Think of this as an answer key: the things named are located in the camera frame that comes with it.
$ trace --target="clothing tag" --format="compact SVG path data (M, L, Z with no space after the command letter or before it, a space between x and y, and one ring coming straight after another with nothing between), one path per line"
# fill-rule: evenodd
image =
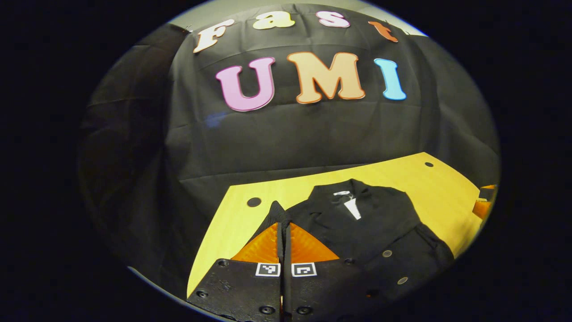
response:
M362 215L359 213L358 207L356 206L356 199L352 199L348 202L344 202L344 206L349 210L350 213L357 219L360 219Z

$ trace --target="yellow table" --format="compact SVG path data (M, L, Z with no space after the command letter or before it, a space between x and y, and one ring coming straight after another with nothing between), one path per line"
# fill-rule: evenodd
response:
M298 178L231 186L206 231L190 272L187 296L218 258L231 258L248 242L272 201L288 209L306 200L314 186L350 179L393 187L411 198L421 221L457 257L476 236L482 219L472 213L479 189L450 166L427 153ZM258 197L262 203L249 207Z

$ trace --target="pink letter u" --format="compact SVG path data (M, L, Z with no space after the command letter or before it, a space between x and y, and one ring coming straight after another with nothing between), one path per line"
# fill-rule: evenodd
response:
M223 88L224 100L228 107L235 111L247 112L266 106L274 98L274 80L270 65L276 60L273 57L264 57L253 60L248 64L250 68L256 70L260 91L256 96L245 97L240 88L239 73L241 66L225 68L216 74L216 79Z

